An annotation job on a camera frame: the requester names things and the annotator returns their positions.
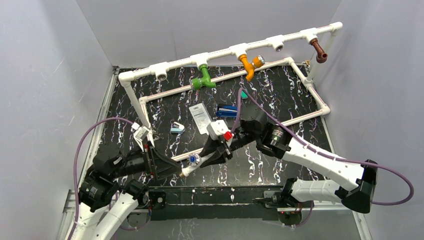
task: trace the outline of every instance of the white wall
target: white wall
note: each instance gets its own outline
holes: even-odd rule
[[[56,238],[111,75],[74,0],[1,1],[0,239]]]
[[[331,21],[343,29],[315,82],[331,108],[325,118],[335,150],[395,168],[415,186],[406,204],[372,206],[373,239],[423,239],[424,2],[342,0]],[[401,179],[379,172],[374,200],[407,194]]]
[[[296,33],[330,23],[340,0],[77,0],[114,66],[148,67],[229,46]],[[267,62],[309,60],[305,40],[287,42],[283,52],[248,52]],[[234,56],[210,65],[240,64]]]

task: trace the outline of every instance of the marbled tabletop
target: marbled tabletop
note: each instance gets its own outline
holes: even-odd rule
[[[211,66],[208,68],[211,78],[242,70],[240,66]],[[300,69],[306,75],[305,67]],[[132,83],[137,97],[149,96],[181,86],[189,85],[192,78],[202,77],[196,67],[181,67],[170,70],[168,78],[158,81],[155,76],[142,77]],[[257,99],[258,103],[281,122],[316,111],[317,105],[310,93],[302,85],[300,79],[290,66],[276,66],[255,73],[252,81],[246,81],[245,76],[225,80],[216,84],[216,88],[202,88],[174,94],[147,103],[149,120],[154,130],[156,149],[169,157],[174,157],[188,151],[203,147],[207,135],[200,135],[194,123],[189,107],[204,103],[212,118],[216,116],[217,105],[225,103],[236,105],[236,95],[240,87],[244,87]],[[107,117],[122,117],[131,121],[140,120],[124,88],[116,82]],[[232,125],[232,118],[223,118]],[[182,134],[170,133],[174,121],[185,126]],[[306,120],[289,127],[292,131],[325,150],[330,145],[323,122],[320,117]],[[99,148],[104,143],[116,143],[126,154],[136,143],[133,140],[131,126],[123,122],[107,122],[101,137]],[[303,180],[323,179],[308,168],[296,163],[287,162],[275,157],[259,153],[252,142],[234,152],[233,158],[225,164],[198,168],[188,177],[177,174],[170,176],[158,186],[268,186],[283,185],[288,178]],[[134,174],[119,179],[124,185],[131,179],[147,183],[145,174]]]

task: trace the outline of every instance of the green pipe fitting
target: green pipe fitting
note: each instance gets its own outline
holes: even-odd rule
[[[211,88],[211,89],[216,88],[217,85],[214,82],[211,82],[211,77],[209,76],[209,73],[208,73],[208,65],[206,65],[206,64],[200,65],[199,70],[203,74],[203,77],[202,78],[198,78],[198,77],[193,78],[190,82],[191,88],[194,89],[194,90],[199,90],[203,86]]]

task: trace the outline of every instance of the small blue object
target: small blue object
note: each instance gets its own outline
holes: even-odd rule
[[[216,116],[235,118],[237,116],[237,107],[220,103],[216,108]]]
[[[188,165],[196,167],[200,163],[200,156],[197,153],[193,153],[188,156]]]

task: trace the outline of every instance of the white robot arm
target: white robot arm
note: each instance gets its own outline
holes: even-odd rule
[[[265,155],[300,164],[330,178],[318,181],[290,178],[282,191],[275,192],[268,199],[264,197],[268,205],[284,208],[295,207],[297,203],[307,201],[329,201],[342,203],[360,213],[370,211],[377,178],[376,168],[330,160],[314,153],[308,150],[308,146],[313,146],[318,152],[334,159],[339,158],[338,155],[305,141],[306,146],[302,145],[282,128],[269,123],[262,111],[254,111],[248,107],[245,109],[241,126],[234,133],[229,131],[223,120],[210,123],[207,128],[209,138],[203,150],[189,156],[189,165],[185,168],[158,153],[151,143],[143,143],[140,136],[145,136],[148,131],[141,130],[139,126],[136,127],[138,130],[134,132],[134,138],[141,150],[133,150],[126,157],[116,149],[107,153],[98,152],[90,174],[85,177],[79,189],[80,218],[72,239],[108,240],[132,210],[149,201],[148,197],[144,198],[148,187],[132,180],[99,223],[112,195],[120,188],[117,183],[111,182],[114,178],[137,172],[144,172],[152,179],[161,179],[175,173],[188,176],[199,167],[225,163],[232,158],[233,151],[253,141],[256,141],[257,150]]]

